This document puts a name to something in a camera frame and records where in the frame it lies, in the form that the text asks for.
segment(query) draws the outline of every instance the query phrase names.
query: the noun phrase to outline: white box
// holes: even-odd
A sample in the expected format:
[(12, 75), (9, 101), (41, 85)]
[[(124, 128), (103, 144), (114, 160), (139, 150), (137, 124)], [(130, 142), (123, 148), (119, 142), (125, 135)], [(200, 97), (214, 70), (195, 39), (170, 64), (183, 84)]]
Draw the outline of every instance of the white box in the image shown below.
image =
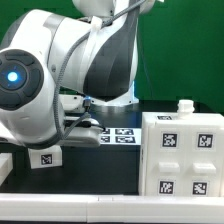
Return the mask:
[(219, 114), (143, 113), (140, 195), (223, 195), (223, 139)]

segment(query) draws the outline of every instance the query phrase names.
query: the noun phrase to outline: white block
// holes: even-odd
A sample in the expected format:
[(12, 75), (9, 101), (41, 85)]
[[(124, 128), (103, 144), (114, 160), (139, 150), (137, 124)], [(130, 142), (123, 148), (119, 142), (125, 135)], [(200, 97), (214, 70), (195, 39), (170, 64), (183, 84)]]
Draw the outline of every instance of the white block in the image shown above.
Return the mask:
[(180, 166), (178, 163), (159, 162), (159, 171), (161, 173), (179, 173)]
[(197, 174), (215, 174), (216, 168), (212, 163), (194, 163), (194, 172)]
[(143, 113), (140, 195), (224, 195), (223, 139), (219, 114)]
[(0, 154), (0, 185), (7, 178), (13, 168), (12, 165), (12, 154), (1, 153)]
[(96, 196), (0, 194), (0, 220), (86, 222), (87, 203)]
[(29, 149), (31, 169), (62, 166), (60, 146), (52, 146), (43, 150)]

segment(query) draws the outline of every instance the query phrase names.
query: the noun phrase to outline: cable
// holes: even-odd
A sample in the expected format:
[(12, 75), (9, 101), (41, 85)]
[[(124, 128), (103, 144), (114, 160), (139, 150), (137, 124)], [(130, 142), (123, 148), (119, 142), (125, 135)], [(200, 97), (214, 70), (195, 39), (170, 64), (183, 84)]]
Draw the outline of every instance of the cable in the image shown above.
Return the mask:
[(154, 99), (154, 94), (153, 94), (153, 88), (152, 88), (152, 81), (151, 81), (151, 77), (149, 75), (148, 66), (145, 62), (145, 56), (144, 56), (144, 53), (143, 53), (142, 41), (141, 41), (139, 33), (137, 34), (137, 36), (138, 36), (137, 39), (138, 39), (138, 45), (139, 45), (139, 51), (140, 51), (141, 59), (142, 59), (142, 62), (143, 62), (144, 72), (145, 72), (147, 83), (149, 85), (149, 91), (150, 91), (151, 99), (153, 100)]
[(80, 122), (82, 122), (84, 119), (86, 119), (86, 118), (90, 118), (91, 116), (90, 116), (90, 114), (88, 114), (88, 113), (85, 113), (82, 117), (80, 117), (79, 119), (77, 119), (77, 120), (75, 120), (73, 123), (72, 123), (72, 125), (66, 130), (66, 132), (65, 132), (65, 134), (63, 135), (63, 140), (65, 140), (68, 136), (69, 136), (69, 134), (71, 133), (71, 131), (73, 130), (73, 128), (77, 125), (77, 124), (79, 124)]
[[(140, 0), (138, 2), (136, 2), (135, 4), (131, 5), (130, 7), (128, 7), (127, 9), (124, 9), (122, 10), (120, 13), (116, 14), (114, 17), (112, 17), (111, 19), (109, 19), (108, 21), (104, 22), (103, 25), (102, 25), (102, 28), (108, 26), (108, 25), (111, 25), (111, 23), (118, 19), (119, 17), (121, 17), (122, 15), (134, 10), (135, 8), (137, 7), (140, 7), (141, 4), (143, 4), (146, 0)], [(60, 72), (59, 72), (59, 75), (58, 75), (58, 79), (57, 79), (57, 82), (56, 82), (56, 87), (55, 87), (55, 92), (54, 92), (54, 99), (53, 99), (53, 111), (54, 111), (54, 120), (55, 120), (55, 127), (56, 127), (56, 131), (57, 131), (57, 135), (59, 137), (59, 139), (66, 139), (68, 137), (68, 135), (70, 134), (71, 130), (70, 129), (71, 127), (75, 127), (77, 124), (78, 124), (78, 120), (75, 121), (71, 127), (69, 128), (70, 132), (68, 133), (68, 131), (66, 131), (65, 134), (63, 134), (62, 130), (61, 130), (61, 127), (60, 127), (60, 121), (59, 121), (59, 107), (58, 107), (58, 104), (59, 104), (59, 93), (60, 93), (60, 87), (61, 87), (61, 84), (62, 84), (62, 80), (63, 80), (63, 77), (64, 77), (64, 73), (65, 73), (65, 69), (67, 67), (67, 64), (68, 64), (68, 61), (69, 59), (71, 58), (73, 52), (75, 51), (75, 49), (83, 42), (85, 41), (90, 35), (90, 32), (86, 33), (84, 36), (82, 36), (76, 43), (74, 43), (72, 45), (72, 47), (69, 49), (69, 51), (67, 52), (65, 58), (64, 58), (64, 61), (62, 63), (62, 66), (61, 66), (61, 69), (60, 69)]]

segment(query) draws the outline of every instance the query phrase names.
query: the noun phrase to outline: green wall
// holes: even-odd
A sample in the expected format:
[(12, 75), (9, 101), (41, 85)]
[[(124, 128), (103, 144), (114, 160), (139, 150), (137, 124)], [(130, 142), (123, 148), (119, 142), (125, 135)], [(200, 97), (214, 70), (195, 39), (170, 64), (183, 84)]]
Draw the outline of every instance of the green wall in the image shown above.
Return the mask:
[[(72, 0), (0, 0), (0, 40), (38, 8), (77, 18)], [(224, 112), (224, 0), (165, 0), (139, 21), (140, 99), (190, 98)]]

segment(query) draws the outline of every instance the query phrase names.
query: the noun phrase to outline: black panel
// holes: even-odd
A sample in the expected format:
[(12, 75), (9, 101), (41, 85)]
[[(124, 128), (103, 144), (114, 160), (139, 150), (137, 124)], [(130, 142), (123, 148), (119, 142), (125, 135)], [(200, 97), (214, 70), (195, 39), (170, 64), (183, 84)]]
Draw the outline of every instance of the black panel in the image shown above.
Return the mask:
[(15, 108), (21, 103), (17, 93), (6, 93), (0, 89), (0, 107)]
[(86, 95), (109, 101), (128, 91), (138, 16), (139, 9), (128, 13), (123, 27), (105, 42), (95, 56), (84, 82)]
[(1, 52), (0, 60), (0, 108), (17, 110), (39, 94), (44, 82), (42, 65), (29, 52), (17, 49)]
[(33, 57), (23, 51), (13, 51), (7, 52), (5, 54), (7, 60), (15, 60), (23, 63), (26, 66), (32, 65), (34, 63)]
[(41, 80), (40, 70), (38, 69), (31, 70), (29, 81), (26, 87), (23, 89), (24, 94), (28, 97), (32, 96), (37, 90), (40, 80)]
[[(10, 81), (9, 75), (15, 74), (16, 80)], [(0, 85), (5, 90), (17, 90), (21, 88), (27, 79), (27, 72), (23, 66), (16, 62), (4, 63), (0, 68)]]

